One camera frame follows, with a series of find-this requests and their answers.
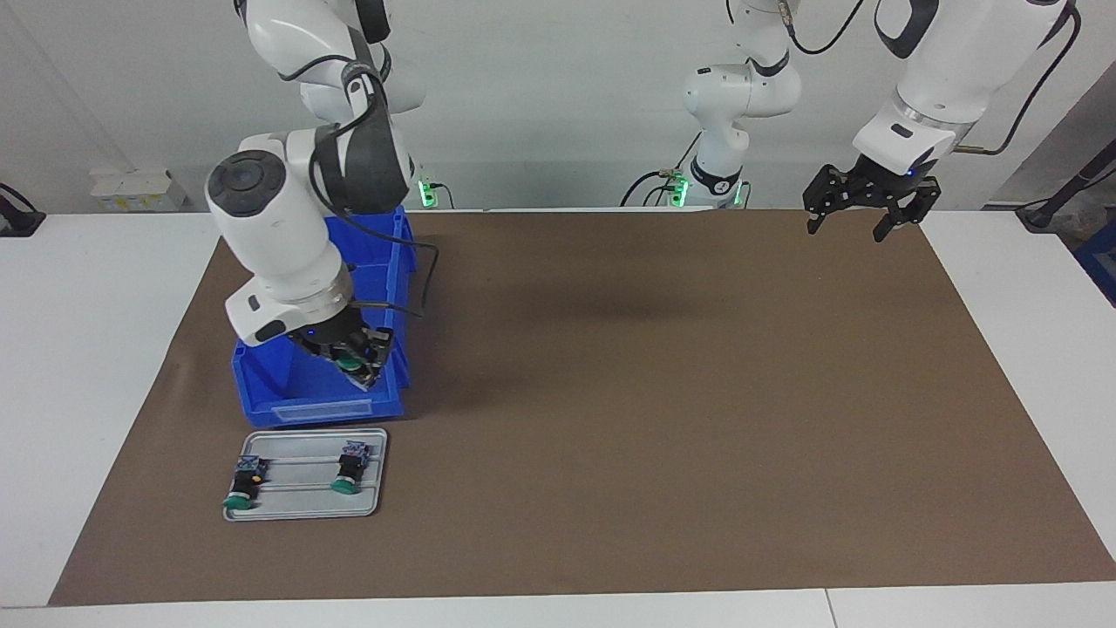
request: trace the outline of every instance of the brown paper sheet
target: brown paper sheet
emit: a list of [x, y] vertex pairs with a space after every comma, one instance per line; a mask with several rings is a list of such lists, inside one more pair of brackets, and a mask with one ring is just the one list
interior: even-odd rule
[[1116, 579], [922, 233], [875, 220], [415, 218], [444, 264], [378, 512], [247, 524], [219, 247], [51, 603]]

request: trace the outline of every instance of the gray tray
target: gray tray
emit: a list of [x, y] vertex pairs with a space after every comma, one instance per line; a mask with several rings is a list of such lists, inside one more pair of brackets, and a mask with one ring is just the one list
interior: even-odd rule
[[[371, 447], [360, 492], [355, 495], [329, 489], [337, 476], [337, 458], [346, 441], [363, 441]], [[273, 521], [371, 515], [379, 502], [386, 451], [387, 433], [379, 428], [252, 433], [244, 439], [241, 455], [267, 460], [267, 475], [252, 509], [223, 509], [224, 519]]]

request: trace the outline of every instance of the blue component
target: blue component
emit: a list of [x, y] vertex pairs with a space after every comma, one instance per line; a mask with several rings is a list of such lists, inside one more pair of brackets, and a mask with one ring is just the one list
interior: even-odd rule
[[1116, 306], [1116, 222], [1097, 231], [1074, 251], [1074, 257], [1093, 282]]
[[362, 441], [346, 441], [345, 447], [341, 447], [343, 456], [353, 456], [354, 458], [360, 460], [360, 467], [368, 466], [368, 444]]
[[[354, 219], [381, 233], [413, 239], [402, 206], [394, 213]], [[341, 258], [355, 265], [352, 274], [357, 299], [406, 302], [411, 272], [416, 268], [412, 247], [373, 238], [333, 216], [326, 219], [326, 226]], [[405, 317], [391, 309], [364, 309], [362, 313], [369, 328], [395, 332], [387, 364], [367, 393], [349, 384], [336, 367], [287, 339], [259, 347], [238, 342], [232, 373], [248, 422], [257, 428], [272, 428], [402, 415], [400, 390], [411, 386], [404, 351]]]
[[260, 471], [260, 457], [259, 456], [241, 456], [237, 461], [237, 473], [240, 472], [251, 472], [258, 474]]

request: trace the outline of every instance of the white wall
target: white wall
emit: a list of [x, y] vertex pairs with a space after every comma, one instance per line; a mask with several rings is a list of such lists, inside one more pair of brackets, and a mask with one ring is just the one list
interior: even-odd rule
[[[169, 167], [195, 199], [209, 167], [241, 137], [316, 124], [297, 88], [254, 55], [228, 0], [3, 3], [77, 95], [70, 108], [87, 112], [127, 162]], [[801, 38], [825, 40], [852, 4], [804, 2]], [[1013, 148], [942, 163], [940, 206], [981, 206], [1116, 58], [1116, 8], [1078, 4], [1083, 40]], [[685, 75], [740, 60], [719, 0], [406, 0], [396, 2], [393, 26], [393, 54], [422, 68], [430, 93], [401, 125], [412, 152], [465, 206], [615, 204], [636, 175], [673, 165], [696, 132], [681, 104]], [[11, 28], [0, 22], [0, 32]], [[1003, 90], [971, 142], [999, 141], [1054, 51]], [[84, 171], [113, 166], [112, 149], [74, 139], [81, 132], [58, 122], [50, 89], [27, 87], [36, 76], [12, 59], [0, 60], [0, 176], [45, 199], [47, 210], [92, 210]], [[796, 62], [806, 81], [799, 108], [751, 124], [753, 206], [797, 206], [821, 163], [849, 165], [853, 135], [901, 71], [870, 11], [831, 52]]]

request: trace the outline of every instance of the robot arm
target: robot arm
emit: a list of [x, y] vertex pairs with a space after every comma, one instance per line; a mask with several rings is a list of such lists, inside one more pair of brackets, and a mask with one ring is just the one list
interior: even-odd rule
[[702, 127], [685, 171], [689, 196], [700, 204], [722, 205], [737, 192], [749, 144], [743, 119], [788, 113], [802, 91], [778, 0], [741, 0], [735, 16], [745, 61], [700, 68], [685, 85], [686, 108]]
[[[393, 211], [413, 162], [396, 141], [367, 30], [347, 26], [323, 0], [235, 6], [260, 56], [283, 79], [343, 94], [350, 122], [248, 137], [213, 168], [210, 211], [253, 273], [225, 301], [229, 320], [246, 345], [285, 336], [366, 389], [386, 363], [392, 331], [369, 329], [349, 307], [353, 281], [321, 213]], [[376, 13], [386, 15], [382, 4]], [[386, 36], [386, 21], [369, 23]]]
[[876, 31], [906, 60], [906, 71], [853, 139], [860, 152], [853, 168], [826, 165], [806, 189], [809, 232], [850, 206], [887, 209], [873, 232], [876, 241], [921, 222], [941, 195], [930, 170], [958, 147], [992, 95], [1070, 10], [1072, 0], [879, 0]]

